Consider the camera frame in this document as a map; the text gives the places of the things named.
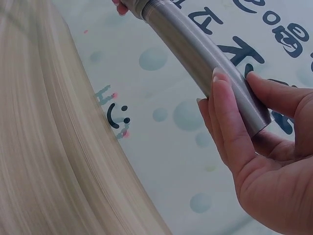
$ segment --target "fingernail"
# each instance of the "fingernail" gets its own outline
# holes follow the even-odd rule
[[[224,73],[224,72],[220,68],[216,67],[213,69],[213,77],[215,77],[217,73]]]
[[[216,82],[216,81],[218,81],[219,80],[219,77],[218,76],[214,76],[213,77],[213,82]]]
[[[260,75],[258,75],[255,71],[251,71],[248,74],[250,73],[253,74],[256,78],[261,79]]]

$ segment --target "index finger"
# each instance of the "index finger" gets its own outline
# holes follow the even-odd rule
[[[229,168],[238,175],[256,157],[255,150],[239,113],[231,83],[225,74],[214,78],[214,103],[224,139]]]

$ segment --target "palm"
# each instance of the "palm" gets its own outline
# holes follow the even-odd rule
[[[260,174],[250,175],[254,178],[247,177],[239,182],[242,185],[239,199],[252,216],[269,227],[293,225],[294,234],[299,234],[299,227],[312,229],[313,129],[310,126],[313,99],[306,96],[299,102],[294,114],[292,109],[288,111],[290,117],[294,117],[295,142],[278,140],[279,144],[270,152],[259,150],[267,156],[267,165]],[[278,139],[269,133],[263,132],[263,135],[270,140]],[[260,158],[261,164],[265,163],[263,156],[257,158]]]

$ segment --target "finger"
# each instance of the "finger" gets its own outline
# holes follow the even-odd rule
[[[116,8],[120,16],[125,16],[125,14],[128,12],[128,8],[123,4],[119,4]]]
[[[248,165],[256,158],[256,154],[240,116],[229,79],[225,77],[214,78],[214,102],[216,117],[224,139],[228,167],[236,178],[245,166],[249,168]]]
[[[209,113],[209,101],[207,99],[202,99],[198,101],[198,106],[200,109],[200,113],[203,117],[204,124],[208,131],[210,132],[211,136],[213,137],[213,128],[212,128],[212,122],[211,117]]]
[[[120,0],[112,0],[115,6],[118,6],[120,4]]]
[[[255,151],[276,161],[294,159],[294,142],[262,130],[252,138]]]
[[[213,81],[211,83],[211,94],[209,97],[209,113],[210,113],[211,123],[212,123],[212,130],[213,130],[212,137],[213,137],[214,143],[217,146],[217,149],[219,151],[222,161],[224,162],[225,165],[228,166],[227,155],[224,149],[223,136],[222,136],[220,124],[215,114]]]
[[[294,118],[299,103],[307,95],[313,93],[313,89],[289,87],[262,79],[254,72],[248,73],[247,80],[253,92],[265,106],[290,118]]]

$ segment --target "white sheet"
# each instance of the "white sheet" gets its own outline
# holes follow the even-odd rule
[[[299,49],[285,46],[293,57],[288,55],[272,32],[280,25],[287,28],[295,23],[313,37],[312,1],[268,0],[264,6],[245,0],[174,2],[181,2],[181,11],[187,15],[204,11],[205,7],[214,12],[223,22],[213,19],[207,27],[216,44],[239,47],[235,41],[243,40],[259,53],[258,61],[249,56],[234,61],[240,62],[237,68],[242,73],[250,63],[264,78],[284,81],[290,86],[313,86],[312,40],[303,42],[306,39],[300,41],[293,35],[303,48],[293,58]],[[256,13],[243,11],[236,2]],[[119,127],[113,130],[172,233],[275,234],[240,208],[231,174],[221,162],[197,108],[196,98],[203,94],[149,26],[131,14],[120,17],[110,0],[54,0],[54,3],[69,25],[104,111],[107,113],[115,104],[112,119]],[[271,14],[266,24],[263,16],[267,11],[277,13],[281,21],[270,25],[276,19]],[[206,18],[198,16],[195,20],[202,24]],[[268,128],[293,139],[292,121],[279,114],[274,116],[276,122]]]

